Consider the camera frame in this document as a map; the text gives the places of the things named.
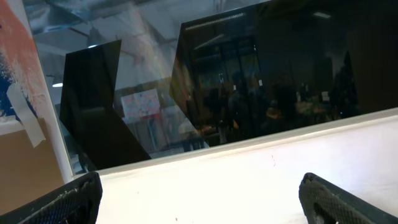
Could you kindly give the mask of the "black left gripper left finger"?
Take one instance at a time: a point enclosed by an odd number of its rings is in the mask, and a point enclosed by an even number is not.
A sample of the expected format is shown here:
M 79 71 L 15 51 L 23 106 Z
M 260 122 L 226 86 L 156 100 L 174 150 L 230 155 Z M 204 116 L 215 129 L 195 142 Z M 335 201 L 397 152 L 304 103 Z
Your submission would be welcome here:
M 99 173 L 89 172 L 1 215 L 1 224 L 95 224 L 102 194 Z

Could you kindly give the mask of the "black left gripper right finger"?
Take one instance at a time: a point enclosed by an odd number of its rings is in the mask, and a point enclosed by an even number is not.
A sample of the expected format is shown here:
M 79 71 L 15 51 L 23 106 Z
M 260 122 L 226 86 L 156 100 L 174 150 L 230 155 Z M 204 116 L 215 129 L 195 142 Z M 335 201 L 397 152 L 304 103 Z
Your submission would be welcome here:
M 309 224 L 397 224 L 397 217 L 308 172 L 298 197 Z

